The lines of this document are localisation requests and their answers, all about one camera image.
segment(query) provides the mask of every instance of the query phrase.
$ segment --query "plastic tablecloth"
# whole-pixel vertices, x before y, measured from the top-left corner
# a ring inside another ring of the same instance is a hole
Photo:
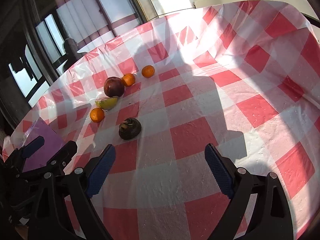
[[[153,65],[146,79],[141,69]],[[105,119],[89,112],[107,77],[136,73]],[[207,239],[228,205],[204,159],[213,143],[237,167],[284,186],[299,236],[319,208],[320,49],[291,5],[244,1],[143,24],[96,48],[64,73],[7,137],[4,155],[40,116],[78,153],[70,173],[108,143],[116,161],[92,203],[112,237]],[[130,141],[118,125],[136,117]],[[252,195],[237,236],[250,221]],[[76,231],[81,229],[67,206]]]

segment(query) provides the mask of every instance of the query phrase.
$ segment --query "red apple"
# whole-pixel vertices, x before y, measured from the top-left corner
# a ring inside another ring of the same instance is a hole
[[[103,86],[104,93],[107,97],[120,97],[124,93],[124,85],[121,78],[118,77],[109,77],[104,83]]]

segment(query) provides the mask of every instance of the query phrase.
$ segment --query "blue gripper pad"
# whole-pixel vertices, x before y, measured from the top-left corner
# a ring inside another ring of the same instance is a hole
[[[115,159],[116,149],[114,146],[110,146],[88,177],[88,185],[85,192],[89,198],[99,193]]]
[[[207,161],[221,192],[224,195],[227,195],[229,199],[232,199],[235,194],[233,191],[232,177],[210,145],[205,147],[204,158]]]
[[[21,157],[23,159],[30,158],[37,150],[39,150],[44,145],[44,138],[42,136],[38,136],[28,145],[23,148],[23,152]]]

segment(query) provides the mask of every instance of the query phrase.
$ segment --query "curtain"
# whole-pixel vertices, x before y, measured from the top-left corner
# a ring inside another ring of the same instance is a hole
[[[60,20],[69,37],[78,44],[79,49],[89,43],[92,45],[91,49],[94,49],[113,38],[96,0],[55,1]]]

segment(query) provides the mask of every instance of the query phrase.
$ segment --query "purple paper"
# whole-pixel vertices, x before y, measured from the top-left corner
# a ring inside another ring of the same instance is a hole
[[[46,166],[47,161],[65,145],[62,138],[47,125],[41,117],[35,121],[24,134],[23,146],[29,144],[38,136],[44,138],[44,145],[30,158],[26,159],[22,172],[31,171]]]

